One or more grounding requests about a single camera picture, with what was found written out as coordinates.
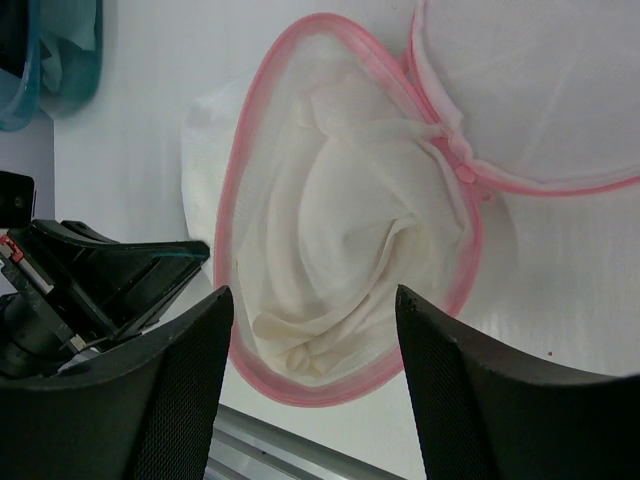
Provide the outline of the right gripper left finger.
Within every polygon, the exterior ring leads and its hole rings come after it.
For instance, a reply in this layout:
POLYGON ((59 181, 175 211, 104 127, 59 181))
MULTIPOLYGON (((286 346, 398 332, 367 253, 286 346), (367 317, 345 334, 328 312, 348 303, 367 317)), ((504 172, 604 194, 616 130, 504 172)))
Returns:
POLYGON ((233 318, 223 286, 55 376, 2 381, 2 478, 203 478, 233 318))

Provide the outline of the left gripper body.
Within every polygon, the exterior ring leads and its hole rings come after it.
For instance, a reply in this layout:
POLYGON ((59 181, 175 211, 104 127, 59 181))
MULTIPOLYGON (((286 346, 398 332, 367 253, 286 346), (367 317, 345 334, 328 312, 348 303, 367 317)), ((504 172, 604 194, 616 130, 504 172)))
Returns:
POLYGON ((77 354, 120 341, 119 328, 88 290, 117 242, 91 229, 9 229, 1 273, 15 288, 1 297, 1 377, 51 376, 77 354))

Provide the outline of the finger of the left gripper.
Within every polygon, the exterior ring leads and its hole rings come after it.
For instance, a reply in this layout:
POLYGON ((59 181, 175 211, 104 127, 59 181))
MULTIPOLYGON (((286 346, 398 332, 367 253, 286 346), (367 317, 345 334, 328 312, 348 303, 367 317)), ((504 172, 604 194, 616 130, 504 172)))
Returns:
POLYGON ((202 241, 121 243, 80 221, 35 220, 27 238, 53 281, 46 298, 87 340, 155 323, 210 257, 202 241))

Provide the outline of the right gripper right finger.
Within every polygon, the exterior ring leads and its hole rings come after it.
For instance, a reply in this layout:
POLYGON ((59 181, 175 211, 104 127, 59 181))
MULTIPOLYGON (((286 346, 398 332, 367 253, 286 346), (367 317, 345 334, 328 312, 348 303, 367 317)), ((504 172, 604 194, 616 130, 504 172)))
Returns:
POLYGON ((517 350, 405 286, 397 336, 430 479, 635 479, 639 379, 517 350))

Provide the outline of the white bra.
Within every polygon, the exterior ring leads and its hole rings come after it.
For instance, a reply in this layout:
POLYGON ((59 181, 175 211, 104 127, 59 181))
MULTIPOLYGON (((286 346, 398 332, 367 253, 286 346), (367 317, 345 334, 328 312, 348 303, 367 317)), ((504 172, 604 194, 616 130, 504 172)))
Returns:
POLYGON ((336 381, 393 346, 399 284, 446 297, 470 223, 436 134, 359 72, 293 97, 235 259, 268 368, 306 386, 336 381))

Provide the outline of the white mesh laundry bag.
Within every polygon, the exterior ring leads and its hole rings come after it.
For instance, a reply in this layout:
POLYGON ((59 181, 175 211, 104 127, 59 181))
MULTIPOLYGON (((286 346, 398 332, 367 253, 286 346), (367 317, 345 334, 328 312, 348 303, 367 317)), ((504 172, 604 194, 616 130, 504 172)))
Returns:
POLYGON ((532 353, 638 369, 637 2, 421 1, 400 56, 310 15, 181 136, 231 361, 272 400, 395 377, 399 286, 532 353))

